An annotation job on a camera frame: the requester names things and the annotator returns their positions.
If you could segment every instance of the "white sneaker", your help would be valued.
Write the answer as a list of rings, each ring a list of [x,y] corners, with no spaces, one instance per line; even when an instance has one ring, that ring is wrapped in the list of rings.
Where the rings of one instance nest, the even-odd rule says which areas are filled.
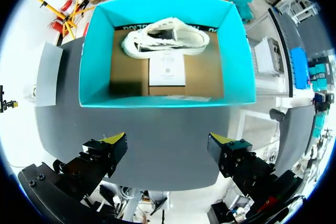
[[[122,42],[124,52],[136,59],[150,59],[160,51],[175,50],[198,55],[209,44],[209,36],[177,18],[165,18],[138,31]]]

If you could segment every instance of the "gray table surface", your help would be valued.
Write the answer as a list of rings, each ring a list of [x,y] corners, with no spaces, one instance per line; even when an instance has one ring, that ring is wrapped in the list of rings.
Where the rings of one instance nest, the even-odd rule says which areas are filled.
[[[68,162],[87,140],[126,132],[128,151],[107,181],[159,191],[214,184],[219,171],[207,153],[207,136],[209,132],[227,135],[230,108],[82,108],[78,77],[83,41],[61,46],[56,106],[35,110],[45,150]]]

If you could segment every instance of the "screw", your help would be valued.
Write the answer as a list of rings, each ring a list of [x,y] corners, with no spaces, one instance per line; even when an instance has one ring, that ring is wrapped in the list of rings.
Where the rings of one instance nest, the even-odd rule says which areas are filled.
[[[44,180],[45,178],[46,178],[46,176],[43,173],[41,173],[40,175],[37,176],[37,179],[41,180],[41,181]]]
[[[60,164],[59,164],[59,169],[60,169],[61,171],[64,171],[64,169],[65,169],[65,164],[64,164],[64,163],[60,163]]]
[[[34,186],[35,186],[35,181],[31,179],[31,180],[29,181],[29,186],[30,186],[30,187],[34,187]]]

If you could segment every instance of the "paper card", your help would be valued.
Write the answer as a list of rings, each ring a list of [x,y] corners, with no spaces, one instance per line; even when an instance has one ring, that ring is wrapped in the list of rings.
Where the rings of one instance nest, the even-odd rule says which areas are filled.
[[[160,52],[149,60],[149,86],[185,86],[184,56]]]
[[[187,95],[169,95],[165,97],[170,100],[184,100],[184,101],[196,101],[196,102],[208,102],[211,97],[189,97]]]

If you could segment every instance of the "machine part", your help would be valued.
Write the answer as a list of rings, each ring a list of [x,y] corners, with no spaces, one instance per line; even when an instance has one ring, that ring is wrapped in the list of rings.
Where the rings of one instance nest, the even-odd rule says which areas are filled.
[[[250,152],[252,145],[247,141],[232,139],[211,133],[208,138],[208,152],[221,167],[224,177],[231,177],[241,192],[254,201],[246,217],[281,208],[299,189],[302,179],[286,171],[280,177],[273,174],[274,165],[267,164]],[[271,212],[264,217],[272,218]]]
[[[8,108],[18,107],[17,101],[7,102],[6,100],[3,100],[4,94],[5,94],[4,87],[0,85],[0,113],[4,113],[4,111],[7,110]]]
[[[127,151],[126,135],[90,140],[84,143],[83,150],[67,164],[56,160],[55,171],[42,163],[38,167],[30,165],[18,174],[30,201],[52,223],[111,223],[112,217],[95,212],[80,201],[94,191],[105,175],[112,176]]]
[[[291,171],[280,177],[272,174],[274,165],[268,165],[256,153],[249,152],[252,145],[245,140],[234,141],[211,133],[208,138],[208,152],[217,162],[225,177],[231,177],[241,192],[250,195],[254,201],[247,213],[247,219],[241,223],[275,223],[281,221],[288,213],[288,206],[303,196],[291,198],[302,183],[302,179],[294,178]],[[32,204],[45,218],[52,223],[130,223],[135,209],[143,193],[138,189],[126,188],[127,204],[120,204],[117,212],[101,211],[104,202],[95,211],[80,201],[90,195],[103,177],[112,176],[117,164],[127,150],[127,139],[124,133],[105,138],[102,141],[90,140],[83,145],[83,152],[69,163],[59,160],[53,163],[55,171],[45,163],[36,167],[30,165],[18,174],[23,190]],[[150,193],[155,204],[155,211],[169,205],[169,192]],[[227,211],[222,207],[219,212]]]
[[[250,199],[242,196],[242,192],[235,187],[228,190],[224,199],[225,205],[227,205],[228,209],[230,210],[236,209],[238,207],[245,208],[249,202]]]
[[[158,210],[170,209],[170,191],[148,191],[148,197],[154,203],[153,215]]]
[[[210,224],[221,224],[235,220],[233,213],[227,208],[224,202],[211,205],[207,213]]]
[[[139,189],[131,188],[129,190],[129,196],[132,198],[128,200],[122,217],[122,220],[126,221],[132,221],[134,212],[142,199],[142,193],[140,192]]]

